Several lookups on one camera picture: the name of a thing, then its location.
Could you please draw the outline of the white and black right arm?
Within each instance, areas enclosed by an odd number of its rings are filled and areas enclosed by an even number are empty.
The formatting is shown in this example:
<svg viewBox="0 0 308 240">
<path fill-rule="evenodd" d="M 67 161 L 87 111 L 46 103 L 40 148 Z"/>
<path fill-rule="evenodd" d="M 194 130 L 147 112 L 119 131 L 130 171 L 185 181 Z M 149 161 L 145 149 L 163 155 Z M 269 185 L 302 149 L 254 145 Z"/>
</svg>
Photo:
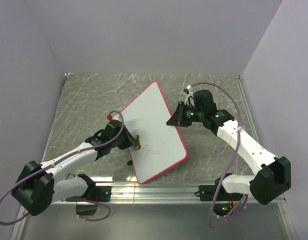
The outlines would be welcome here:
<svg viewBox="0 0 308 240">
<path fill-rule="evenodd" d="M 235 118 L 225 109 L 217 109 L 212 93 L 207 90 L 185 90 L 185 101 L 180 101 L 168 126 L 190 127 L 201 123 L 215 136 L 234 150 L 251 168 L 252 175 L 225 173 L 215 181 L 214 193 L 220 200 L 234 194 L 251 195 L 267 205 L 291 188 L 291 162 L 285 157 L 277 157 L 253 139 Z"/>
</svg>

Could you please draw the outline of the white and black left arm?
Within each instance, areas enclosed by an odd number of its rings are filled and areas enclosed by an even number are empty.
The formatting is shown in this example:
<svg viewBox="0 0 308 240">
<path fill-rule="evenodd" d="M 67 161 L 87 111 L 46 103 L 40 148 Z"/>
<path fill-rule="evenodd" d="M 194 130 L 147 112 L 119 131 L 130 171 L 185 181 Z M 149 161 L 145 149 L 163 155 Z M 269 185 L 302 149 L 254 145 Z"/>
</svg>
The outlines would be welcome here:
<svg viewBox="0 0 308 240">
<path fill-rule="evenodd" d="M 140 147 L 139 135 L 132 135 L 120 120 L 110 120 L 104 129 L 70 152 L 43 163 L 34 160 L 27 163 L 11 195 L 32 216 L 41 214 L 51 203 L 62 199 L 99 200 L 96 183 L 89 176 L 80 173 L 71 179 L 65 177 L 108 155 L 114 148 L 138 150 Z"/>
</svg>

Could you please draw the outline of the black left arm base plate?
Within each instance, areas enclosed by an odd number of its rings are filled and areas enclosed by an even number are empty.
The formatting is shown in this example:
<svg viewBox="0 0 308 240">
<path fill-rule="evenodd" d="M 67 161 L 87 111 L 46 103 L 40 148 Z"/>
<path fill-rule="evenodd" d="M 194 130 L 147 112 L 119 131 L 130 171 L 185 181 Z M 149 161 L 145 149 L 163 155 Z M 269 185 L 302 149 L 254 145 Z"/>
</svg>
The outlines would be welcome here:
<svg viewBox="0 0 308 240">
<path fill-rule="evenodd" d="M 93 190 L 88 190 L 83 196 L 68 197 L 67 202 L 83 202 L 84 200 L 93 202 L 109 202 L 111 199 L 111 186 L 95 186 Z"/>
</svg>

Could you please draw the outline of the yellow and black eraser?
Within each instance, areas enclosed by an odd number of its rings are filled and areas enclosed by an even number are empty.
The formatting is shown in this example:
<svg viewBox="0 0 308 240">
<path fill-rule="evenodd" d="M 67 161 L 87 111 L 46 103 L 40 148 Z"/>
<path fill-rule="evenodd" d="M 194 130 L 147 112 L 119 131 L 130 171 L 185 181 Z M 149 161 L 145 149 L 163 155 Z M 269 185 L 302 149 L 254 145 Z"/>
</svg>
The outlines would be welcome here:
<svg viewBox="0 0 308 240">
<path fill-rule="evenodd" d="M 139 150 L 139 149 L 141 148 L 140 136 L 137 135 L 137 134 L 135 134 L 135 135 L 133 136 L 133 138 L 135 139 L 135 141 L 134 141 L 134 143 L 133 143 L 133 145 L 132 145 L 132 149 L 133 149 L 134 151 L 137 151 L 137 150 Z"/>
</svg>

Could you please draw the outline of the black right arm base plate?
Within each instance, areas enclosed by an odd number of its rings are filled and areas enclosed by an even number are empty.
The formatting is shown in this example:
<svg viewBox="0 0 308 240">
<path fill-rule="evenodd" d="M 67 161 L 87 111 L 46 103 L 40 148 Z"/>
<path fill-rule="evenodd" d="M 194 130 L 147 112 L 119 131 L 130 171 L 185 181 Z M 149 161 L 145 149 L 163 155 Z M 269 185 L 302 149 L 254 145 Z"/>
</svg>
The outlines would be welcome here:
<svg viewBox="0 0 308 240">
<path fill-rule="evenodd" d="M 194 193 L 201 202 L 212 201 L 216 193 L 217 185 L 199 185 L 198 191 Z M 220 187 L 216 201 L 239 201 L 243 197 L 240 193 L 227 193 L 223 186 Z"/>
</svg>

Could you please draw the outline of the red-framed whiteboard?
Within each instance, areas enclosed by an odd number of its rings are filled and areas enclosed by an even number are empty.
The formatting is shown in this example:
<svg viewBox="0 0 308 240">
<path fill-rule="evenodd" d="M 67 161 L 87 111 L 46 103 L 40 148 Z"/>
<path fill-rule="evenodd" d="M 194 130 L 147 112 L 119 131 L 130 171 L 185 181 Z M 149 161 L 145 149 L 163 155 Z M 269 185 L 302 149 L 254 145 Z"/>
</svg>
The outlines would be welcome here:
<svg viewBox="0 0 308 240">
<path fill-rule="evenodd" d="M 158 82 L 147 86 L 122 111 L 124 124 L 132 135 L 139 135 L 140 149 L 129 149 L 135 176 L 145 184 L 188 156 L 177 127 L 171 118 L 165 96 Z"/>
</svg>

